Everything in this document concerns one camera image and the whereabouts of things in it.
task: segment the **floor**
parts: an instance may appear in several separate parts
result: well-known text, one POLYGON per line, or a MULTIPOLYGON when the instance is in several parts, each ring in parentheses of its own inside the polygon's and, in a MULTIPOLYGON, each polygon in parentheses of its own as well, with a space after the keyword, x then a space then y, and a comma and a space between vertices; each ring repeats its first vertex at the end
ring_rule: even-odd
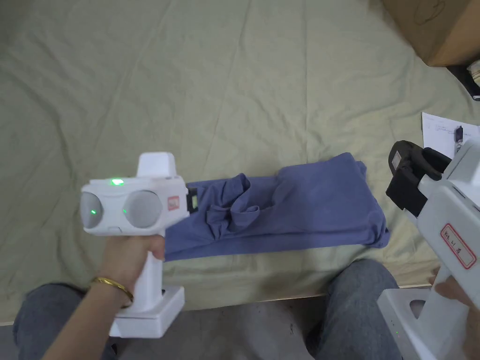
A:
MULTIPOLYGON (((183 312, 159 340, 120 343, 121 360, 312 360, 303 343, 323 316, 324 298, 183 312)), ((0 327, 0 358, 17 359, 11 326, 0 327)))

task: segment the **knee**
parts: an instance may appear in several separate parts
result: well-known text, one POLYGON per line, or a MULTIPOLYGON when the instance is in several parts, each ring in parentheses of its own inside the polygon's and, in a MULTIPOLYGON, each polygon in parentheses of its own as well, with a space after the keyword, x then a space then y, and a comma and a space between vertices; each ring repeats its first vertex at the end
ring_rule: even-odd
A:
POLYGON ((398 288, 390 272, 379 262, 361 259, 351 263, 332 283, 337 289, 378 297, 386 288, 398 288))
POLYGON ((19 329, 31 331, 48 328, 52 323, 63 324, 82 300, 83 294, 66 284, 46 284, 30 291, 15 318, 13 336, 19 329))
POLYGON ((76 308, 83 294, 66 284, 45 284, 30 291, 23 301, 21 311, 57 312, 59 308, 76 308))

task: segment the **white paper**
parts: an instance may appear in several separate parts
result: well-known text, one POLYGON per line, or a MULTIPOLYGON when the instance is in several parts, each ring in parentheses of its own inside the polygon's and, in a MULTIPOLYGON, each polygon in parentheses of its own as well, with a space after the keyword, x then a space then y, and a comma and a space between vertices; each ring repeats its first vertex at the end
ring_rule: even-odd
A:
POLYGON ((463 127, 463 143, 472 137, 480 137, 477 125, 441 118, 426 112, 421 114, 421 119, 423 147, 430 147, 451 159, 455 156, 454 131, 457 127, 463 127))

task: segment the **red label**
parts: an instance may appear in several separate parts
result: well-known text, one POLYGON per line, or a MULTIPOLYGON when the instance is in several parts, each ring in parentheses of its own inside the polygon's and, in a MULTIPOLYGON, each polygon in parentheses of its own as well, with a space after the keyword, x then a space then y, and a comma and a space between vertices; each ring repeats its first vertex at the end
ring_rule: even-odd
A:
POLYGON ((452 225, 446 224, 442 231, 440 231, 440 236, 465 269, 470 269, 475 264, 477 261, 476 255, 463 241, 452 225))
POLYGON ((178 196, 171 196, 168 198, 168 211, 177 210, 180 208, 180 198, 178 196))

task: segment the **cardboard box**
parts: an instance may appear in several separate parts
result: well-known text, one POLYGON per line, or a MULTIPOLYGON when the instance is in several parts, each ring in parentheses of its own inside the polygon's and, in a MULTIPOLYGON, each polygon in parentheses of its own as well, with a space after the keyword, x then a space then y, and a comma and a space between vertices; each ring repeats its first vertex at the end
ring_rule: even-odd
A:
POLYGON ((427 65, 466 65, 480 55, 480 0, 383 3, 427 65))

